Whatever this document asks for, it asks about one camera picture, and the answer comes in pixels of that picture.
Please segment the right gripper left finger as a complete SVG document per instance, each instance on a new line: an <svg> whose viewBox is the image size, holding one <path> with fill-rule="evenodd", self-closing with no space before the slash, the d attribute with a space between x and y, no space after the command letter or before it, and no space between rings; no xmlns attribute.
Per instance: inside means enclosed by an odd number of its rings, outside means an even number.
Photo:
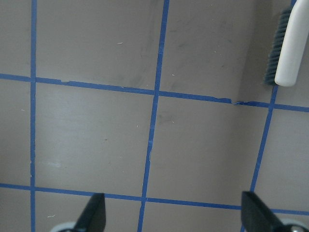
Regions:
<svg viewBox="0 0 309 232"><path fill-rule="evenodd" d="M53 232L103 232L106 227L104 193L95 193L87 202L76 222L60 223Z"/></svg>

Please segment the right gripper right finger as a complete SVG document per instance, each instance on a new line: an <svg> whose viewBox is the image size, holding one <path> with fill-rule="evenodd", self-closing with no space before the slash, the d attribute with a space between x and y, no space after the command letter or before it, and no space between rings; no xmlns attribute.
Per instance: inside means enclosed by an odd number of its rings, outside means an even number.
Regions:
<svg viewBox="0 0 309 232"><path fill-rule="evenodd" d="M252 191L241 194L241 223L247 232L307 232L308 226L297 220L279 219Z"/></svg>

